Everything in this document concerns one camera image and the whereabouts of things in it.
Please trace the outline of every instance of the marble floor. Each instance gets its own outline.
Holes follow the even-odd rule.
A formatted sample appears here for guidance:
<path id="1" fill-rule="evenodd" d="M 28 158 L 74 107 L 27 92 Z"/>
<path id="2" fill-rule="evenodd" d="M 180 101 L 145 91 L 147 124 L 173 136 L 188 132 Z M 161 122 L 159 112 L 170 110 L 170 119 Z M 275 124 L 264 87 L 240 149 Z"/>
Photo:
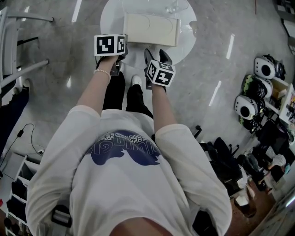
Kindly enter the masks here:
<path id="1" fill-rule="evenodd" d="M 27 123 L 35 124 L 33 143 L 46 147 L 52 135 L 76 104 L 95 69 L 93 36 L 100 33 L 100 16 L 107 0 L 82 0 L 77 21 L 72 23 L 76 0 L 5 0 L 0 7 L 54 17 L 53 23 L 26 20 L 20 39 L 38 36 L 18 50 L 19 65 L 49 59 L 50 64 L 26 77 L 32 81 L 30 100 L 7 142 Z M 176 64 L 176 78 L 167 93 L 180 123 L 192 132 L 200 125 L 199 139 L 214 141 L 218 136 L 233 145 L 246 143 L 250 134 L 237 120 L 233 110 L 241 82 L 253 72 L 256 55 L 271 54 L 283 60 L 287 82 L 294 76 L 294 56 L 290 53 L 280 18 L 272 0 L 189 0 L 197 21 L 191 24 L 196 42 L 191 52 Z M 230 38 L 232 52 L 227 58 Z M 126 84 L 136 69 L 126 66 Z M 216 86 L 217 95 L 209 106 Z M 151 108 L 151 91 L 144 90 Z M 33 153 L 31 127 L 12 146 L 13 151 Z"/>

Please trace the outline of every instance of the bracelet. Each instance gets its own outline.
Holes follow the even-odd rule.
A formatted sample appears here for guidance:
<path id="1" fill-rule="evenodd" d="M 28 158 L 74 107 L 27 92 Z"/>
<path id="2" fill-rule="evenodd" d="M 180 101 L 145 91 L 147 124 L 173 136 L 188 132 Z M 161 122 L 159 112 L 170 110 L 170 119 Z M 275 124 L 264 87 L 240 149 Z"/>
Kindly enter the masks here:
<path id="1" fill-rule="evenodd" d="M 107 75 L 109 76 L 109 81 L 111 80 L 111 75 L 110 75 L 110 73 L 109 73 L 109 72 L 107 72 L 107 71 L 104 71 L 104 70 L 101 70 L 101 69 L 97 69 L 97 70 L 95 70 L 95 71 L 93 72 L 93 74 L 95 74 L 96 72 L 102 72 L 102 73 L 105 73 L 105 74 L 107 74 Z"/>

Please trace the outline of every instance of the blue graphic print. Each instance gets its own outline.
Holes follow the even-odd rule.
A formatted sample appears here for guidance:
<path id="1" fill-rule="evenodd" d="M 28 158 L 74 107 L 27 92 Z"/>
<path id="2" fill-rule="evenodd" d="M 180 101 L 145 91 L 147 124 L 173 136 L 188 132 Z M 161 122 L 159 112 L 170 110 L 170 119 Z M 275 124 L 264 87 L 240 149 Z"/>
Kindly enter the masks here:
<path id="1" fill-rule="evenodd" d="M 121 158 L 127 153 L 143 166 L 158 165 L 158 157 L 161 155 L 149 140 L 128 130 L 106 134 L 86 154 L 90 154 L 97 165 L 104 165 L 110 158 Z"/>

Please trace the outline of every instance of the black pants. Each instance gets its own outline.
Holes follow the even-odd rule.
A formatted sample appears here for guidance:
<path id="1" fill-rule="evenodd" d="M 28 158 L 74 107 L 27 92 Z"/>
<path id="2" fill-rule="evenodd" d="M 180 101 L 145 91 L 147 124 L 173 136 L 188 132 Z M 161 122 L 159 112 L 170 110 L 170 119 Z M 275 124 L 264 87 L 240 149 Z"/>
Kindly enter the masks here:
<path id="1" fill-rule="evenodd" d="M 103 103 L 103 110 L 118 109 L 122 110 L 122 103 L 125 93 L 125 78 L 122 72 L 119 76 L 112 76 L 111 81 L 106 89 L 105 100 Z M 142 89 L 140 85 L 136 84 L 129 88 L 127 93 L 127 112 L 138 112 L 148 115 L 153 118 L 152 113 L 144 105 Z"/>
<path id="2" fill-rule="evenodd" d="M 0 154 L 28 101 L 29 90 L 23 89 L 18 95 L 12 97 L 8 105 L 0 107 Z"/>

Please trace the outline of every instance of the power cord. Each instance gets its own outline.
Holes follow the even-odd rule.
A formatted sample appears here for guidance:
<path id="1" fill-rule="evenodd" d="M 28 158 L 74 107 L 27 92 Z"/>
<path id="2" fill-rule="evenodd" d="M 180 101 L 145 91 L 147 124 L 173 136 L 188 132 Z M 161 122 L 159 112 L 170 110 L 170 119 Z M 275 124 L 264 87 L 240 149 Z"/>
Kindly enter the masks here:
<path id="1" fill-rule="evenodd" d="M 10 148 L 11 148 L 12 145 L 15 143 L 15 141 L 23 135 L 23 133 L 24 133 L 24 128 L 25 128 L 27 125 L 32 125 L 32 126 L 33 126 L 32 134 L 31 134 L 31 145 L 32 145 L 34 151 L 35 151 L 39 156 L 43 156 L 43 154 L 40 154 L 40 153 L 37 152 L 37 150 L 35 149 L 35 147 L 34 147 L 34 145 L 33 145 L 33 132 L 34 132 L 35 126 L 34 126 L 34 124 L 32 124 L 32 123 L 28 123 L 28 124 L 26 124 L 26 125 L 25 125 L 25 126 L 19 131 L 17 137 L 15 138 L 15 140 L 13 141 L 13 143 L 12 143 L 12 144 L 10 145 L 10 147 L 8 148 L 8 150 L 7 150 L 5 156 L 4 156 L 4 158 L 3 158 L 3 160 L 2 160 L 2 162 L 1 162 L 1 164 L 0 164 L 0 168 L 1 168 L 1 166 L 2 166 L 2 164 L 3 164 L 3 162 L 4 162 L 5 158 L 6 158 L 6 156 L 7 156 L 7 154 L 8 154 Z"/>

